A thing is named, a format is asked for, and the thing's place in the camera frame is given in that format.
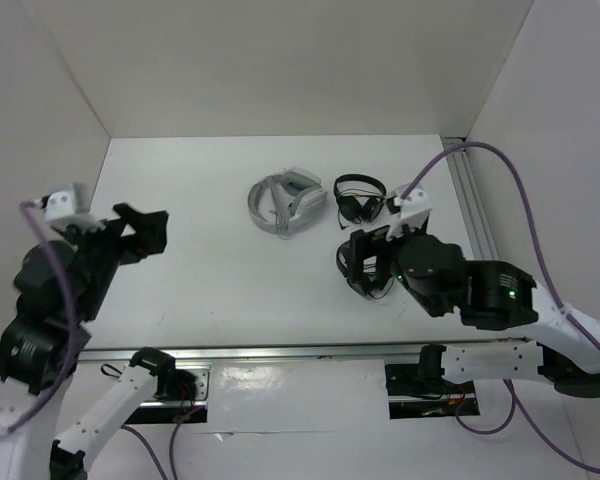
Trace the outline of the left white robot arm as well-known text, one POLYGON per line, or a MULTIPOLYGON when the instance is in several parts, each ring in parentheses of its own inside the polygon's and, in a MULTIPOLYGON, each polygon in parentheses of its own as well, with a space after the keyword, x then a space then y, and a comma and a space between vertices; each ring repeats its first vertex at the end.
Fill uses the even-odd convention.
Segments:
POLYGON ((79 356, 117 270, 161 254, 168 214, 116 204, 98 221, 50 198, 26 201, 21 213, 44 212, 57 238, 32 224, 37 245, 24 257, 14 286, 16 315, 0 339, 0 479, 84 479, 110 439, 147 400, 174 401, 175 420, 196 410, 196 377, 173 356, 136 351, 111 388, 71 427, 57 428, 79 356))

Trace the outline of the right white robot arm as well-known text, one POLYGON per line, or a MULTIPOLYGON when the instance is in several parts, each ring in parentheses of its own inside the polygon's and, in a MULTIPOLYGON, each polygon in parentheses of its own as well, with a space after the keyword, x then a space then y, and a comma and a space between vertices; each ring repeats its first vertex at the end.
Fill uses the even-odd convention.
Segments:
POLYGON ((549 383, 566 396, 600 398, 600 321, 559 306, 520 268, 468 260, 460 246, 423 229, 388 238, 384 227, 353 232, 338 247, 336 265, 362 296, 395 282, 432 318, 458 313, 467 327, 511 335, 490 345, 424 346, 416 369, 424 390, 524 379, 549 383))

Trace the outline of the white over-ear headphones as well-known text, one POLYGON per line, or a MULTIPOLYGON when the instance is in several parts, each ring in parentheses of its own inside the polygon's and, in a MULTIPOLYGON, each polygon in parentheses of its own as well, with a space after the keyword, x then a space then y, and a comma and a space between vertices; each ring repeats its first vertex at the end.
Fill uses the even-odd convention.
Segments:
POLYGON ((247 208, 252 222, 260 230, 287 237, 317 220, 326 206, 327 198, 328 192, 318 176, 292 167, 255 183, 247 196, 247 208), (266 191, 271 194, 273 202, 272 220, 260 211, 266 191))

